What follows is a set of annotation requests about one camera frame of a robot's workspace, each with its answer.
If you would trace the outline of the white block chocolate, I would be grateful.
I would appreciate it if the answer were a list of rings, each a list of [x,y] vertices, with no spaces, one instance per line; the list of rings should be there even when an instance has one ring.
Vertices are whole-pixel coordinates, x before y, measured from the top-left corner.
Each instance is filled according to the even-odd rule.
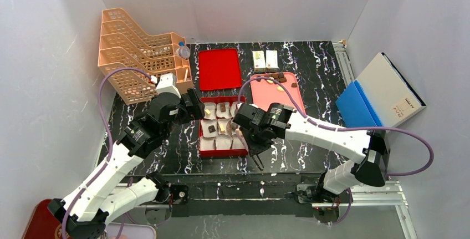
[[[220,132],[224,134],[226,132],[226,126],[224,124],[219,126]]]

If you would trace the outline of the red chocolate box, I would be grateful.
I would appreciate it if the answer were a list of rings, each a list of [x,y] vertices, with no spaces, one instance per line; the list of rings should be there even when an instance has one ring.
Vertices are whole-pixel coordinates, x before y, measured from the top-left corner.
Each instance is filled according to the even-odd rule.
[[[211,115],[205,113],[204,119],[199,124],[199,146],[198,152],[201,157],[229,157],[246,156],[248,150],[236,137],[231,127],[234,112],[236,110],[238,98],[236,96],[205,97],[201,101],[205,105],[205,110],[211,111]],[[226,106],[226,111],[221,112],[221,105]],[[224,124],[226,132],[222,134],[219,126]],[[214,126],[216,131],[211,133],[208,128]]]

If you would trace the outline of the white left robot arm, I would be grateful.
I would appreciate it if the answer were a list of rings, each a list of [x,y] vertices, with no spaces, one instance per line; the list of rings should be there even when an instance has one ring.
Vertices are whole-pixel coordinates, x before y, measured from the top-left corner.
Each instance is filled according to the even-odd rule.
[[[112,142],[98,167],[63,199],[52,199],[51,214],[70,238],[99,238],[106,226],[134,207],[170,197],[170,183],[157,171],[118,193],[121,180],[167,140],[176,125],[204,117],[204,104],[194,88],[180,96],[162,92],[135,116]]]

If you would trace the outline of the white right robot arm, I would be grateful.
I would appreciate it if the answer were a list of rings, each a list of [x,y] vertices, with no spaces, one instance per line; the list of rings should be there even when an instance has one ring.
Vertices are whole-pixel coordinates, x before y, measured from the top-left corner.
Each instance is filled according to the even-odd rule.
[[[239,103],[233,121],[239,126],[251,157],[268,150],[274,139],[287,139],[313,144],[347,158],[345,163],[322,173],[315,188],[300,191],[299,197],[305,200],[331,201],[359,184],[385,185],[390,150],[382,133],[343,131],[341,126],[314,120],[279,103],[271,104],[268,110]]]

